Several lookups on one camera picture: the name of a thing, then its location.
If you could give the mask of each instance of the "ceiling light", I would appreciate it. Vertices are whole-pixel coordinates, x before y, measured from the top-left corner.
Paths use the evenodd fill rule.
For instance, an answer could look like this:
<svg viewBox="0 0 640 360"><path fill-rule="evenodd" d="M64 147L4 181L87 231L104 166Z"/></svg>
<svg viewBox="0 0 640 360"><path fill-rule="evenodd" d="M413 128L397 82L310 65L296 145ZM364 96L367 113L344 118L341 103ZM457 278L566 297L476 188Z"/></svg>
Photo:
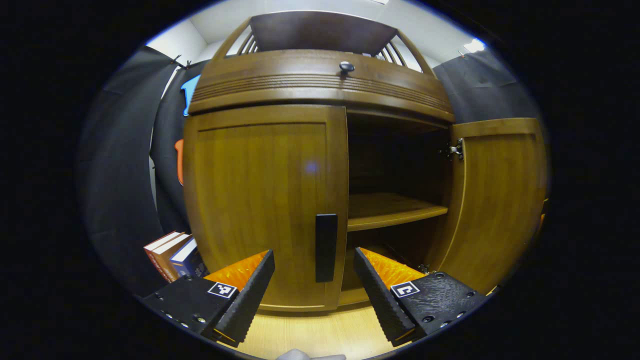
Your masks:
<svg viewBox="0 0 640 360"><path fill-rule="evenodd" d="M484 44L478 40L478 39L473 39L471 40L471 43L466 44L466 45L462 45L466 50L468 50L470 53L474 53L476 51L482 51L484 50Z"/></svg>

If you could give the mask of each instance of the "black curtain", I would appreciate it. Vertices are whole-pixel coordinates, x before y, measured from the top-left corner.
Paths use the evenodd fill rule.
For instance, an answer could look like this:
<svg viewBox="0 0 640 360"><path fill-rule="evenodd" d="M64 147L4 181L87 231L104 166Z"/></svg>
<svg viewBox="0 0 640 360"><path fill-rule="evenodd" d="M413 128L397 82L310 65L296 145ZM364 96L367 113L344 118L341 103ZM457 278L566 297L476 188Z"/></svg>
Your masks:
<svg viewBox="0 0 640 360"><path fill-rule="evenodd" d="M443 62L433 72L449 96L456 123L509 117L541 119L527 90L489 49Z"/></svg>
<svg viewBox="0 0 640 360"><path fill-rule="evenodd" d="M207 61L192 64L188 69L179 69L169 84L156 114L151 158L156 166L156 204L163 231L191 232L187 210L182 194L182 185L178 181L177 151L175 142L182 139L184 122L187 119L183 111L186 98L181 86L200 75Z"/></svg>
<svg viewBox="0 0 640 360"><path fill-rule="evenodd" d="M166 281L142 249L161 237L148 154L160 96L176 64L142 47L97 94L79 141L77 188L96 251L131 292L146 296Z"/></svg>

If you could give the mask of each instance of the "white ceiling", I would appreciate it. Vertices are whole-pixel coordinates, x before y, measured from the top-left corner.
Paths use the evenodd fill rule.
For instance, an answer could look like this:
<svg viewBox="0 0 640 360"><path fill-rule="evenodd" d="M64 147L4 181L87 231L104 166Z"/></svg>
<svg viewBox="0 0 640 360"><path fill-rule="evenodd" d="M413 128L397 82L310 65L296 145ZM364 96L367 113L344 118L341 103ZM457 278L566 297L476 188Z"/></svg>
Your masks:
<svg viewBox="0 0 640 360"><path fill-rule="evenodd" d="M324 10L366 17L400 29L418 50L442 63L468 51L474 37L423 4L409 0L224 0L190 18L202 38L212 44L225 39L250 16L285 10Z"/></svg>

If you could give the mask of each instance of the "red book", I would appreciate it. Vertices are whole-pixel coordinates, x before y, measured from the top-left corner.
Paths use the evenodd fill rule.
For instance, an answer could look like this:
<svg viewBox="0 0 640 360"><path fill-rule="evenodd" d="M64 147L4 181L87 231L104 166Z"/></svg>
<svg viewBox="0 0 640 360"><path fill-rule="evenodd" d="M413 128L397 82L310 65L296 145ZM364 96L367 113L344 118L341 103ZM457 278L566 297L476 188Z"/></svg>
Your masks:
<svg viewBox="0 0 640 360"><path fill-rule="evenodd" d="M160 239L158 239L158 240L156 240L156 241L154 241L154 242L152 242L152 243L150 243L150 244L148 244L147 246L144 247L145 252L147 253L147 256L151 260L151 263L156 267L156 269L158 270L160 275L162 275L162 277L164 277L164 279L167 280L168 282L171 282L171 280L169 279L169 277L167 276L166 272L162 269L162 267L158 263L158 260L156 259L155 254L153 253L153 250L156 250L158 247L168 243L172 239L175 239L175 238L177 238L178 236L180 236L182 234L184 234L184 233L178 233L177 231L172 231L172 232L168 233L167 235L164 235Z"/></svg>
<svg viewBox="0 0 640 360"><path fill-rule="evenodd" d="M166 243L156 247L154 250L151 250L151 254L154 259L156 259L157 264L167 276L168 282L176 281L179 277L178 271L176 271L171 264L171 257L192 238L193 235L191 234L181 233Z"/></svg>

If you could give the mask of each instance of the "wooden floor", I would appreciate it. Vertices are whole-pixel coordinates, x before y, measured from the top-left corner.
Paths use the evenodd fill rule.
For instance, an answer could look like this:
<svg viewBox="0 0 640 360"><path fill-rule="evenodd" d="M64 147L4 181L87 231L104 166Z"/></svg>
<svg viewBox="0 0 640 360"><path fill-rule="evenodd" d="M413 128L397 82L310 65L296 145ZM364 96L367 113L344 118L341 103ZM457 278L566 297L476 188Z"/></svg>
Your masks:
<svg viewBox="0 0 640 360"><path fill-rule="evenodd" d="M365 302L314 313L258 311L236 350L272 360L292 348L309 357L344 354L347 360L395 349L382 333L371 303Z"/></svg>

